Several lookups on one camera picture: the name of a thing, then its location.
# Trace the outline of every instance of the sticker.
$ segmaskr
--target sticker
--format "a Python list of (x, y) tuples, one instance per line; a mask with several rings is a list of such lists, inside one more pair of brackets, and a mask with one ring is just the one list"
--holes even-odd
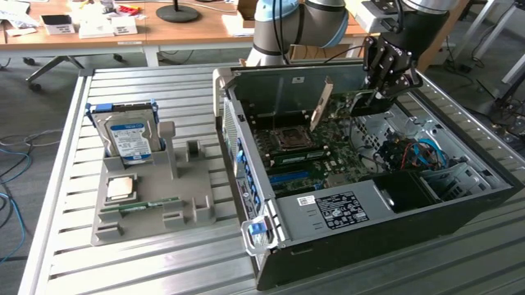
[(310, 154), (306, 155), (306, 158), (308, 159), (317, 158), (317, 157), (321, 157), (322, 155), (325, 155), (325, 151), (322, 151), (322, 152), (312, 152)]
[(305, 77), (293, 77), (293, 84), (304, 83)]
[(316, 201), (326, 225), (332, 229), (338, 229), (369, 220), (369, 216), (362, 209), (354, 192), (330, 195), (316, 199)]
[(290, 163), (290, 162), (297, 162), (297, 161), (302, 161), (302, 160), (305, 160), (305, 157), (296, 157), (296, 158), (284, 159), (282, 162)]
[(316, 204), (316, 197), (313, 195), (308, 195), (306, 197), (297, 198), (297, 201), (300, 202), (300, 206), (306, 206)]
[(141, 45), (142, 41), (121, 41), (117, 42), (118, 45)]
[(121, 157), (141, 160), (151, 155), (149, 140), (142, 136), (145, 124), (125, 124), (110, 127)]

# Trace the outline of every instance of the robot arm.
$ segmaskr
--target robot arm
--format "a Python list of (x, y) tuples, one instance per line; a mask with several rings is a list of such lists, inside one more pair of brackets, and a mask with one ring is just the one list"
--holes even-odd
[[(356, 103), (354, 116), (388, 111), (396, 97), (423, 85), (416, 73), (419, 58), (433, 43), (457, 2), (372, 0), (360, 3), (357, 22), (369, 33), (381, 35), (368, 37), (364, 44), (364, 89), (375, 92)], [(305, 4), (297, 0), (260, 0), (256, 21), (248, 65), (282, 65), (292, 44), (330, 47), (340, 43), (348, 11), (344, 0), (306, 0)]]
[(292, 44), (336, 46), (345, 35), (348, 18), (344, 0), (306, 0), (305, 4), (298, 0), (260, 0), (248, 65), (285, 64), (282, 52), (288, 54)]

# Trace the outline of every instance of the blue hard drive label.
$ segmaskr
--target blue hard drive label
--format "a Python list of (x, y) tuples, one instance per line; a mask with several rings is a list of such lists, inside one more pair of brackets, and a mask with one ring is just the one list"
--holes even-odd
[(121, 157), (127, 160), (142, 160), (151, 156), (149, 140), (142, 136), (143, 123), (114, 125), (110, 127)]

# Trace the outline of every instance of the lamp base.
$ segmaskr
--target lamp base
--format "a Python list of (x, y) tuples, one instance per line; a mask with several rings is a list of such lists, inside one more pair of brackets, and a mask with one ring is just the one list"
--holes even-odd
[(179, 10), (175, 10), (175, 6), (169, 5), (157, 9), (157, 16), (170, 23), (187, 23), (197, 20), (201, 13), (189, 6), (179, 6)]

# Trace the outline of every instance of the metal workbench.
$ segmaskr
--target metal workbench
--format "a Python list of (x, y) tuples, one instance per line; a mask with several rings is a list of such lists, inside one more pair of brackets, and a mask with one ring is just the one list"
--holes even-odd
[[(79, 77), (19, 294), (513, 294), (525, 290), (525, 195), (432, 240), (268, 293), (250, 258), (214, 128), (212, 72), (193, 65), (85, 72)], [(427, 81), (424, 93), (504, 166), (525, 179), (523, 158)], [(103, 148), (85, 105), (155, 99), (177, 126), (175, 145), (206, 146), (218, 222), (93, 247)], [(421, 106), (403, 97), (417, 114)]]

